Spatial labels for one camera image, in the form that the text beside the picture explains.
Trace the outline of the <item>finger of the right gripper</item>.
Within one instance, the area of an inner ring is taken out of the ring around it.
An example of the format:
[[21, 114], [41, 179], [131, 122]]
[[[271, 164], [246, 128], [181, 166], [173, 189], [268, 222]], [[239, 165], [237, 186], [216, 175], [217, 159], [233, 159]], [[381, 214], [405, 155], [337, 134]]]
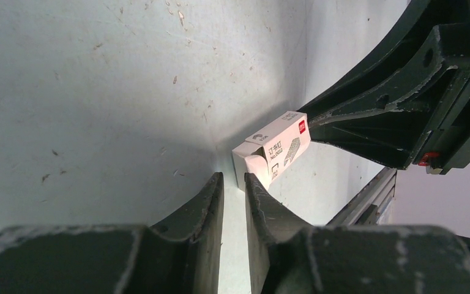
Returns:
[[432, 28], [459, 22], [467, 1], [411, 1], [392, 29], [347, 74], [299, 109], [309, 118], [371, 90], [404, 67]]
[[362, 156], [386, 167], [414, 164], [424, 141], [436, 126], [438, 97], [430, 97], [444, 81], [441, 59], [425, 63], [438, 47], [434, 26], [422, 47], [401, 69], [371, 90], [308, 117], [312, 140]]

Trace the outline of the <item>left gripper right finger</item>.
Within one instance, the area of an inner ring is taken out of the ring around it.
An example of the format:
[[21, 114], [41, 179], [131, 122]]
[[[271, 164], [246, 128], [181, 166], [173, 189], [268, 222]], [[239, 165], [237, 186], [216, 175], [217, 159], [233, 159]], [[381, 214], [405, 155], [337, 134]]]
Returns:
[[431, 225], [313, 226], [245, 175], [253, 293], [470, 293], [470, 252]]

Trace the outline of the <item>white staple box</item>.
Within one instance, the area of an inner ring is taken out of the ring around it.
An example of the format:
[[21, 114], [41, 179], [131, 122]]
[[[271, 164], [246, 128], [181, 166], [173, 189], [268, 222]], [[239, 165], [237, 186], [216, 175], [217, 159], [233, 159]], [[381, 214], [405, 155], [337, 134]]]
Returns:
[[238, 188], [253, 173], [267, 189], [308, 148], [311, 136], [307, 114], [287, 111], [232, 150]]

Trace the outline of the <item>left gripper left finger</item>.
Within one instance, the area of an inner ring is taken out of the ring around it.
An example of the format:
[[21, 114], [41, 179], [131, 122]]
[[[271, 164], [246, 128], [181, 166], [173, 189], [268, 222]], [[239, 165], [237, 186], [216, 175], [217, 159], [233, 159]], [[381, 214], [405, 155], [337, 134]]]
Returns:
[[0, 293], [217, 293], [224, 179], [155, 225], [0, 231]]

